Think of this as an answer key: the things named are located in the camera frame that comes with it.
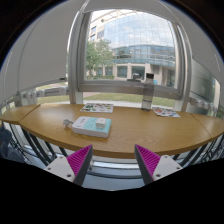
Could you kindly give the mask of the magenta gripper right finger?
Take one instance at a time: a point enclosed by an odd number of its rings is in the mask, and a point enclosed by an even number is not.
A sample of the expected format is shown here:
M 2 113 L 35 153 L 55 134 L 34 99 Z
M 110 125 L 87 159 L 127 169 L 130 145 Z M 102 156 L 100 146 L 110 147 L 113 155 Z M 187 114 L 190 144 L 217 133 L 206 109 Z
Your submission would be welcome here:
M 170 156 L 159 156 L 140 145 L 135 145 L 134 153 L 146 185 L 182 169 Z

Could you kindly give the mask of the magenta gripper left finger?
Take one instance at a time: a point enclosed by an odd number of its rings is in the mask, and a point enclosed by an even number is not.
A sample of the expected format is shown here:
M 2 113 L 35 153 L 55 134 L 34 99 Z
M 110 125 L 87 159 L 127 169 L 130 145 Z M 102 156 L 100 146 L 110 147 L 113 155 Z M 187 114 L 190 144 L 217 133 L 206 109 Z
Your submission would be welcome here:
M 93 149 L 88 145 L 71 155 L 57 157 L 45 171 L 81 186 L 92 159 Z

